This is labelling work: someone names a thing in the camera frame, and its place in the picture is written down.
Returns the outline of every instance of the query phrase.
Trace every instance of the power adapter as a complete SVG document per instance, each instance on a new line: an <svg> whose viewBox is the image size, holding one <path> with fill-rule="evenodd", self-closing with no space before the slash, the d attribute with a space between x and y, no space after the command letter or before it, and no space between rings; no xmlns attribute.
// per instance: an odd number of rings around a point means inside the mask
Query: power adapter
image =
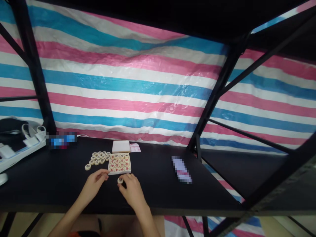
<svg viewBox="0 0 316 237"><path fill-rule="evenodd" d="M25 139L25 140L23 140L23 142L28 147L32 147L32 146L39 143L39 141L37 140L36 137L31 137L31 138Z"/></svg>

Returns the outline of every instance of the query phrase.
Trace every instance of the person's right hand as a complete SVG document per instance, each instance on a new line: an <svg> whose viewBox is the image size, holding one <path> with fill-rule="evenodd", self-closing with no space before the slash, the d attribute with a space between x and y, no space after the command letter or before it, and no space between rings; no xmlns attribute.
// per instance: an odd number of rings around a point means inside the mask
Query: person's right hand
<svg viewBox="0 0 316 237"><path fill-rule="evenodd" d="M119 178L122 178L126 183L126 188L124 188L121 184L118 184L118 187L127 203L134 209L135 212L144 211L148 205L145 201L141 184L135 175L127 173L121 175Z"/></svg>

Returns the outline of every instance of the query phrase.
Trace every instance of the blue stripe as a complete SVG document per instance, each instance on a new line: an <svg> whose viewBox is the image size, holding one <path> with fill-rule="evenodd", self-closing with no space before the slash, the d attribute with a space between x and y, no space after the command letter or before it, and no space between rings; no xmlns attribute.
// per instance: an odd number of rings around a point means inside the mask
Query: blue stripe
<svg viewBox="0 0 316 237"><path fill-rule="evenodd" d="M272 118L263 118L219 108L214 109L211 117L241 122L254 126L269 127L294 132L313 133L316 130L316 125L288 122Z"/></svg>
<svg viewBox="0 0 316 237"><path fill-rule="evenodd" d="M31 108L18 108L0 106L0 115L41 118L40 110ZM112 118L100 116L72 115L60 112L54 112L54 120L58 122L83 123L83 124L100 124L106 126L125 126L131 128L153 127L163 128L173 131L193 132L196 124L172 122L156 118L133 119L133 118Z"/></svg>
<svg viewBox="0 0 316 237"><path fill-rule="evenodd" d="M165 43L152 44L142 43L133 39L122 39L103 32L97 29L79 23L78 21L66 17L58 12L47 10L40 7L29 6L29 15L33 27L41 26L52 28L55 30L63 31L69 35L80 38L84 41L105 46L105 47L121 47L132 50L150 50L156 47L164 46L178 46L188 48L192 50L202 51L207 54L220 54L226 55L228 47L224 44L209 41L206 39L200 39L196 37L180 38L175 40L169 40ZM11 23L11 19L7 17L7 14L0 12L0 20Z"/></svg>
<svg viewBox="0 0 316 237"><path fill-rule="evenodd" d="M27 67L0 64L0 72L1 77L31 80L29 69ZM43 70L43 73L46 83L94 90L184 96L203 100L207 100L212 92L210 89L191 85L175 85L52 70Z"/></svg>
<svg viewBox="0 0 316 237"><path fill-rule="evenodd" d="M204 164L205 168L207 168L208 171L210 171L211 173L216 173L215 170L213 170L212 167L210 167L208 164Z"/></svg>
<svg viewBox="0 0 316 237"><path fill-rule="evenodd" d="M258 150L258 151L266 151L266 152L277 152L281 154L285 154L283 151L279 151L273 147L267 146L258 146L258 145L250 145L230 140L217 140L213 138L201 138L202 145L211 145L211 146L230 146L234 148L246 149L246 150Z"/></svg>
<svg viewBox="0 0 316 237"><path fill-rule="evenodd" d="M12 9L5 1L0 1L0 21L16 24Z"/></svg>
<svg viewBox="0 0 316 237"><path fill-rule="evenodd" d="M31 81L27 67L0 64L1 77ZM211 90L190 85L174 85L113 77L92 76L86 74L43 70L47 83L76 86L94 90L134 92L154 95L184 96L207 100ZM242 122L249 125L270 127L295 132L312 133L315 125L262 118L230 110L215 108L213 118Z"/></svg>
<svg viewBox="0 0 316 237"><path fill-rule="evenodd" d="M244 70L241 70L241 69L234 69L228 81L231 82L233 79L239 76L243 71ZM283 81L258 76L258 75L255 75L254 73L251 73L248 76L246 76L241 81L241 83L251 84L256 88L262 89L265 91L278 92L278 93L290 95L290 96L301 98L301 99L316 100L316 90L305 89L302 87L290 85Z"/></svg>
<svg viewBox="0 0 316 237"><path fill-rule="evenodd" d="M273 26L276 23L279 23L279 22L281 22L281 21L283 21L285 19L286 19L285 17L278 16L278 17L272 19L271 21L268 21L268 22L258 26L257 28L254 28L251 33L254 34L254 33L257 33L259 31L262 31L262 30L264 30L264 29L266 29L266 28L268 28L270 26Z"/></svg>
<svg viewBox="0 0 316 237"><path fill-rule="evenodd" d="M245 222L245 224L261 227L260 219L258 217L251 217Z"/></svg>

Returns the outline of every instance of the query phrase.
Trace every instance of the desk surface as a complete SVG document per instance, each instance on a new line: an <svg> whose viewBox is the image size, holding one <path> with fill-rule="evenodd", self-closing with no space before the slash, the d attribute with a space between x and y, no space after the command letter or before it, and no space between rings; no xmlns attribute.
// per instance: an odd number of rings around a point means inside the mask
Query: desk surface
<svg viewBox="0 0 316 237"><path fill-rule="evenodd" d="M245 199L286 160L285 156L202 149L210 164Z"/></svg>
<svg viewBox="0 0 316 237"><path fill-rule="evenodd" d="M0 186L0 210L66 212L87 177L108 162L84 166L95 151L111 151L112 140L79 137L76 146L49 151L42 148L6 170L9 180ZM130 154L132 173L141 183L145 199L156 215L238 217L239 203L185 147L139 143L141 152ZM171 156L180 155L193 180L176 178ZM84 213L133 214L111 175Z"/></svg>

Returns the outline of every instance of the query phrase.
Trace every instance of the paper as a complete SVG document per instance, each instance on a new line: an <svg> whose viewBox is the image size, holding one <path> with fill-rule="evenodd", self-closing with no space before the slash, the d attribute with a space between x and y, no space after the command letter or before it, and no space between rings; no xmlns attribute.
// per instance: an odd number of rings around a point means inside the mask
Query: paper
<svg viewBox="0 0 316 237"><path fill-rule="evenodd" d="M131 152L141 152L139 145L137 143L130 144Z"/></svg>

